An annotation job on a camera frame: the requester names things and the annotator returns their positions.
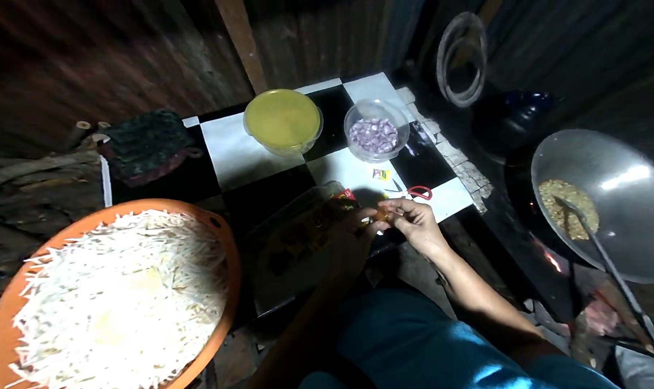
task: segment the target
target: hand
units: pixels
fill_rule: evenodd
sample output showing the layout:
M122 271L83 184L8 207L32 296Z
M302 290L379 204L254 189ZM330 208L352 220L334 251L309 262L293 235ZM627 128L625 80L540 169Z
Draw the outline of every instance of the hand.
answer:
M332 264L328 271L329 280L355 280L368 259L370 244L377 231L389 227L385 222L374 222L360 229L366 217L374 216L373 208L359 208L346 213L346 217L332 226L330 245Z
M411 246L421 255L433 259L449 250L429 205L407 199L390 199L377 205L387 208L389 222L406 235Z

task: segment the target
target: black and white checkered tiles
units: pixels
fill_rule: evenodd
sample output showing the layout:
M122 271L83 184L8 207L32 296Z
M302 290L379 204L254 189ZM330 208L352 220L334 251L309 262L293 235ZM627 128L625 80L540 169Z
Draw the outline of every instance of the black and white checkered tiles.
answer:
M151 183L128 188L110 180L104 162L106 205L112 201L167 198L197 203L227 217L236 238L262 223L292 199L315 185L339 181L350 188L364 206L372 206L394 183L373 178L373 169L390 170L393 179L406 187L425 185L433 189L435 218L446 217L473 201L461 181L435 149L384 73L342 83L336 78L297 89L322 110L322 135L302 156L284 158L268 152L243 128L245 104L184 120L201 158L188 158L172 173ZM383 164L367 164L347 148L343 120L346 111L361 99L380 99L400 108L412 123L409 142L399 155Z

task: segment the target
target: metal wok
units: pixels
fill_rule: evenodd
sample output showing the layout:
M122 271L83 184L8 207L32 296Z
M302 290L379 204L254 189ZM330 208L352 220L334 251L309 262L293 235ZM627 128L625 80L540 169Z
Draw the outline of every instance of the metal wok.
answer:
M654 283L654 165L625 143L586 129L556 132L531 160L534 195L548 224L582 259L604 269L593 243L571 240L550 218L539 185L561 179L586 191L600 219L597 236L622 277Z

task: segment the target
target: yellow plastic container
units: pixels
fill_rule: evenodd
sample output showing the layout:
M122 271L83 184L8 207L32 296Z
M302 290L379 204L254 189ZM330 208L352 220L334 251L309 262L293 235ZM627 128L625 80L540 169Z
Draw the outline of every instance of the yellow plastic container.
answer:
M300 156L322 133L322 112L306 95L273 89L257 95L243 114L245 131L279 156Z

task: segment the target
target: chopped shallot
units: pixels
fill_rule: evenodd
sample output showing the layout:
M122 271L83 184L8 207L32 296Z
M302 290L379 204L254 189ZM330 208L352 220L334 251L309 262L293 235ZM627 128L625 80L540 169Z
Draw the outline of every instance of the chopped shallot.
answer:
M389 119L360 119L348 130L348 137L360 148L382 154L397 145L397 128Z

